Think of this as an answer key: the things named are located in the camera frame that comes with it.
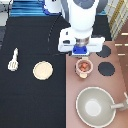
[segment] white bowl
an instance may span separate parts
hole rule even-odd
[[[116,109],[111,109],[114,100],[99,87],[88,87],[80,92],[76,109],[81,120],[91,127],[106,127],[114,119]]]

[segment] black mat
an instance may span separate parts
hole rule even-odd
[[[110,62],[100,63],[98,66],[98,70],[103,76],[112,76],[115,72],[115,68]]]
[[[106,58],[106,57],[108,57],[109,55],[111,55],[111,49],[110,49],[108,46],[103,45],[102,51],[101,51],[101,52],[97,52],[96,54],[97,54],[99,57]]]
[[[2,45],[4,34],[5,34],[6,27],[0,26],[0,45]]]
[[[56,17],[10,17],[0,53],[0,128],[66,128],[66,62],[58,53],[61,29],[70,25],[60,18],[48,44],[49,30]],[[97,16],[93,34],[111,40],[107,16]],[[7,69],[15,48],[19,49],[19,69]],[[53,65],[46,81],[32,73],[39,61]]]

